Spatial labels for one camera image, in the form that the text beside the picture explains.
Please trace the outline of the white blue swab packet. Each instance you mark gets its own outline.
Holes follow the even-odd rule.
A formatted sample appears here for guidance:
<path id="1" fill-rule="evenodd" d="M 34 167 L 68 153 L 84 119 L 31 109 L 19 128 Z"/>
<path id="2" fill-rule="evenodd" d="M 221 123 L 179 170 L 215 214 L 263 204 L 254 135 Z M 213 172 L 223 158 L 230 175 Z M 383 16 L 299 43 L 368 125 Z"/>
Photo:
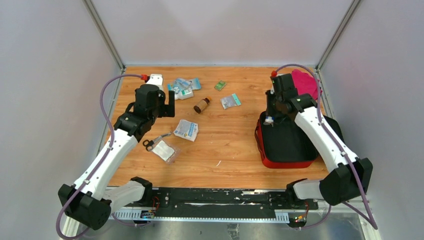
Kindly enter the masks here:
<path id="1" fill-rule="evenodd" d="M 182 139 L 194 142 L 199 132 L 199 125 L 197 123 L 181 119 L 173 131 L 173 134 Z"/>

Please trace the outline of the small white plastic bottle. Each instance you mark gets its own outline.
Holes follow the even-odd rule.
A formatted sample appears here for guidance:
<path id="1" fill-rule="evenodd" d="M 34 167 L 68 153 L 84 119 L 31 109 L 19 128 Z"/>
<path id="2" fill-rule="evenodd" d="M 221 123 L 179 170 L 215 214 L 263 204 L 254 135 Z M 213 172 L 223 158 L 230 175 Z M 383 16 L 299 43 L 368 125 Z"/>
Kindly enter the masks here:
<path id="1" fill-rule="evenodd" d="M 194 92 L 191 88 L 180 90 L 178 93 L 174 94 L 175 100 L 185 100 L 192 98 L 194 96 Z"/>

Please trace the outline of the small green box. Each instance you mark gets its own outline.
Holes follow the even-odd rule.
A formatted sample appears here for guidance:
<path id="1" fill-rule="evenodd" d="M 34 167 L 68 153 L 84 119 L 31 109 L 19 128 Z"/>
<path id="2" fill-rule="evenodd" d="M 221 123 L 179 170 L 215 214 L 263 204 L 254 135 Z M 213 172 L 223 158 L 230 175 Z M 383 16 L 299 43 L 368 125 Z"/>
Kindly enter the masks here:
<path id="1" fill-rule="evenodd" d="M 225 81 L 220 80 L 215 86 L 214 89 L 217 91 L 221 91 L 225 86 L 227 85 L 227 83 Z"/>

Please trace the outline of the brown medicine bottle orange cap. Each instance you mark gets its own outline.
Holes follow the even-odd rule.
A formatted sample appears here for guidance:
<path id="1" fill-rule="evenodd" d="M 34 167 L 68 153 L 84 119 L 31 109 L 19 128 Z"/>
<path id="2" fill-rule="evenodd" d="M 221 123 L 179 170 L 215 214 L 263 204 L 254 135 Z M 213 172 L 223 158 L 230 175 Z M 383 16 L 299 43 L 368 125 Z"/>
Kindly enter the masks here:
<path id="1" fill-rule="evenodd" d="M 201 114 L 211 103 L 212 98 L 210 96 L 202 98 L 197 104 L 193 106 L 196 113 Z"/>

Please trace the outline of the clear bag white gauze pad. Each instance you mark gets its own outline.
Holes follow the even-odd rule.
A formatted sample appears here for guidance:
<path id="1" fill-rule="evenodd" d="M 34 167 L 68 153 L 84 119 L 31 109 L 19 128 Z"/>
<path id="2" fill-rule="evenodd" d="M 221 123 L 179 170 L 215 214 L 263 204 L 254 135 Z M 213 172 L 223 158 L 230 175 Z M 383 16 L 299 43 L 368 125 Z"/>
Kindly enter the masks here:
<path id="1" fill-rule="evenodd" d="M 171 145 L 164 140 L 160 140 L 159 142 L 154 144 L 151 152 L 169 165 L 175 162 L 181 150 L 178 147 Z"/>

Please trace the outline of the white blue bandage roll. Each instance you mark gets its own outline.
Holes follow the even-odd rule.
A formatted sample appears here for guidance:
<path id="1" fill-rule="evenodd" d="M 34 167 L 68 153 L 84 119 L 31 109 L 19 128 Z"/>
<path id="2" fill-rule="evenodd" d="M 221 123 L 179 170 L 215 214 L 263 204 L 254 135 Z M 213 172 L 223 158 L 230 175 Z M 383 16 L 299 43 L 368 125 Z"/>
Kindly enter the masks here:
<path id="1" fill-rule="evenodd" d="M 274 125 L 274 118 L 273 118 L 272 116 L 268 116 L 268 115 L 267 115 L 267 116 L 264 118 L 263 125 L 265 125 L 265 126 L 267 126 L 267 125 L 271 125 L 271 126 L 273 126 L 273 125 Z"/>

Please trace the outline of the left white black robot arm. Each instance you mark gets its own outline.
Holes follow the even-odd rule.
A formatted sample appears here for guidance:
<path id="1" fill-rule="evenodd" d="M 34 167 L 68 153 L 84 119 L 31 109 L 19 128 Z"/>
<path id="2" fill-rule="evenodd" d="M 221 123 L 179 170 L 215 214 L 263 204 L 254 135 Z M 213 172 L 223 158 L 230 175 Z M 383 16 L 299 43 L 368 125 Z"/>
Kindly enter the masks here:
<path id="1" fill-rule="evenodd" d="M 92 164 L 72 185 L 58 190 L 61 214 L 98 230 L 111 213 L 137 202 L 149 206 L 153 201 L 151 182 L 133 177 L 125 185 L 106 190 L 108 183 L 128 153 L 151 130 L 158 118 L 175 116 L 175 92 L 165 93 L 159 86 L 143 84 L 135 90 L 135 101 L 113 125 L 110 137 Z"/>

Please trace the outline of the clear bag teal header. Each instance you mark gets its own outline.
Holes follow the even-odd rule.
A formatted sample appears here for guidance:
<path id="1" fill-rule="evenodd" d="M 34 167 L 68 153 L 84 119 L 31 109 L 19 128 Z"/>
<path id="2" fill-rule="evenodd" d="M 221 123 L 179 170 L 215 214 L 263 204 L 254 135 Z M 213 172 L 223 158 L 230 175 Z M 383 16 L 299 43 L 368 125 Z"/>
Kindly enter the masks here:
<path id="1" fill-rule="evenodd" d="M 242 104 L 236 93 L 221 98 L 220 103 L 224 110 L 232 107 L 238 107 Z"/>

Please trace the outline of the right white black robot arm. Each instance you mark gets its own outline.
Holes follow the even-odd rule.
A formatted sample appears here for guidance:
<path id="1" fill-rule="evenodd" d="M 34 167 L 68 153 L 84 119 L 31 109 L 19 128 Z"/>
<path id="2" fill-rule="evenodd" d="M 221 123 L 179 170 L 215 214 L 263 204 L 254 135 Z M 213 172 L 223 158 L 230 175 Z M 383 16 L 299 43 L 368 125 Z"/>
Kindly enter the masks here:
<path id="1" fill-rule="evenodd" d="M 270 76 L 272 87 L 266 92 L 267 109 L 263 123 L 276 126 L 290 119 L 317 150 L 328 175 L 321 180 L 301 179 L 287 185 L 286 204 L 298 209 L 306 199 L 324 200 L 331 206 L 361 197 L 364 203 L 373 164 L 359 158 L 331 128 L 318 102 L 309 94 L 299 94 L 290 73 Z"/>

